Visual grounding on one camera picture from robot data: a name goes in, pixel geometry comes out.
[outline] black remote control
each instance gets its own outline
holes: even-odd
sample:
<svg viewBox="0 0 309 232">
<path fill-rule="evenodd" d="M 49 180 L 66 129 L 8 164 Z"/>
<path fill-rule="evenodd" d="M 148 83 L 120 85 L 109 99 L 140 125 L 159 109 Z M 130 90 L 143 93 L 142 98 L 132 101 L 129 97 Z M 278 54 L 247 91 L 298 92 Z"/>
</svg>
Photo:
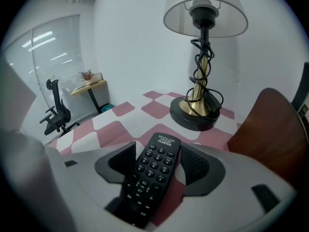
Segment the black remote control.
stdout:
<svg viewBox="0 0 309 232">
<path fill-rule="evenodd" d="M 155 133 L 140 154 L 123 184 L 131 224 L 144 228 L 160 205 L 175 170 L 180 144 L 176 137 Z"/>
</svg>

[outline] table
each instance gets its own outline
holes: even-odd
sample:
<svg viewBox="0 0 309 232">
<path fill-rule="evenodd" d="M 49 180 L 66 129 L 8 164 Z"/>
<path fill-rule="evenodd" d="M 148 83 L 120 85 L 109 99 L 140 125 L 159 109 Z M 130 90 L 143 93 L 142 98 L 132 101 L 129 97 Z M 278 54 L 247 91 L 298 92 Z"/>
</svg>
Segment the table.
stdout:
<svg viewBox="0 0 309 232">
<path fill-rule="evenodd" d="M 98 103 L 97 103 L 97 100 L 96 100 L 96 98 L 95 98 L 95 96 L 94 96 L 94 94 L 93 94 L 93 92 L 92 92 L 92 88 L 93 88 L 93 87 L 100 86 L 100 85 L 105 84 L 105 83 L 106 83 L 106 80 L 100 80 L 100 81 L 98 81 L 97 83 L 92 84 L 92 85 L 87 84 L 87 85 L 85 85 L 85 86 L 83 86 L 83 87 L 78 87 L 78 88 L 76 88 L 75 90 L 73 90 L 73 92 L 71 93 L 71 95 L 74 96 L 74 95 L 83 93 L 83 92 L 85 92 L 85 91 L 88 90 L 88 93 L 89 93 L 89 95 L 90 95 L 90 98 L 91 98 L 91 100 L 92 100 L 94 106 L 96 107 L 97 112 L 98 112 L 99 114 L 101 114 L 102 112 L 101 112 L 100 107 L 99 107 L 99 105 L 98 105 Z"/>
<path fill-rule="evenodd" d="M 99 148 L 107 150 L 113 145 L 136 141 L 138 157 L 151 136 L 155 132 L 162 132 L 178 137 L 185 143 L 228 150 L 227 142 L 239 126 L 234 112 L 222 108 L 221 115 L 211 130 L 202 132 L 188 130 L 178 125 L 169 114 L 170 102 L 179 96 L 183 95 L 173 92 L 149 91 L 94 117 L 51 142 L 49 146 L 65 155 Z M 177 167 L 166 195 L 146 230 L 151 231 L 160 226 L 182 202 L 185 177 L 179 163 L 178 158 Z"/>
</svg>

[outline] table lamp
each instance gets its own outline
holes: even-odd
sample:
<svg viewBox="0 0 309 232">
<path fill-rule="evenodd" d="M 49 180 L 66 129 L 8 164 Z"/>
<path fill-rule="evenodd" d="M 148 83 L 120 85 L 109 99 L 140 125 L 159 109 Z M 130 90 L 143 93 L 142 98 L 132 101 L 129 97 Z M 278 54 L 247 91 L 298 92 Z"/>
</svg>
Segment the table lamp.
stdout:
<svg viewBox="0 0 309 232">
<path fill-rule="evenodd" d="M 186 96 L 171 102 L 170 115 L 187 129 L 209 130 L 219 118 L 224 100 L 219 91 L 207 87 L 211 59 L 215 56 L 209 38 L 244 33 L 248 28 L 248 19 L 243 7 L 239 0 L 166 0 L 163 22 L 173 32 L 199 37 L 191 40 L 191 44 L 200 50 L 195 56 L 197 68 L 189 77 L 195 86 L 188 90 Z M 221 102 L 210 90 L 221 96 Z"/>
</svg>

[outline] brown wooden chair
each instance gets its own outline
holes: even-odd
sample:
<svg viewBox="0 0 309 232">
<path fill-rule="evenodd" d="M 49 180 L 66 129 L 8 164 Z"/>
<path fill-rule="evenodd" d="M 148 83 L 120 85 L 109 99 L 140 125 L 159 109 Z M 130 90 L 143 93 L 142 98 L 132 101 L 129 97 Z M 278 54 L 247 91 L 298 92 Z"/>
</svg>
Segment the brown wooden chair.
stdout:
<svg viewBox="0 0 309 232">
<path fill-rule="evenodd" d="M 227 143 L 298 186 L 308 151 L 304 125 L 290 102 L 272 88 L 258 96 L 248 117 Z"/>
</svg>

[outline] black office chair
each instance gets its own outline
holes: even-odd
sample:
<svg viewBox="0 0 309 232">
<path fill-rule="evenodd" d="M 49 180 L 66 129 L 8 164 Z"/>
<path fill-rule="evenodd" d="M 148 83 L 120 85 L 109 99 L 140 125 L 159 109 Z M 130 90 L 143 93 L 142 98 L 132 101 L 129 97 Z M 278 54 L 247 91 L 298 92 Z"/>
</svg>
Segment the black office chair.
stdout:
<svg viewBox="0 0 309 232">
<path fill-rule="evenodd" d="M 44 132 L 45 135 L 51 134 L 54 130 L 57 130 L 57 132 L 60 132 L 60 128 L 61 128 L 63 130 L 62 134 L 60 135 L 61 137 L 64 134 L 68 133 L 74 125 L 79 126 L 79 123 L 73 123 L 68 128 L 65 128 L 66 123 L 68 123 L 71 120 L 71 112 L 69 111 L 68 108 L 65 107 L 65 105 L 62 102 L 62 99 L 60 100 L 59 90 L 58 90 L 58 80 L 54 80 L 53 82 L 51 82 L 51 80 L 48 79 L 46 82 L 46 87 L 49 90 L 53 91 L 56 110 L 58 114 L 54 111 L 55 106 L 51 107 L 50 109 L 46 111 L 46 113 L 52 112 L 54 117 L 50 118 L 52 114 L 49 114 L 40 121 L 40 124 L 42 124 L 44 121 L 47 121 L 46 130 Z"/>
</svg>

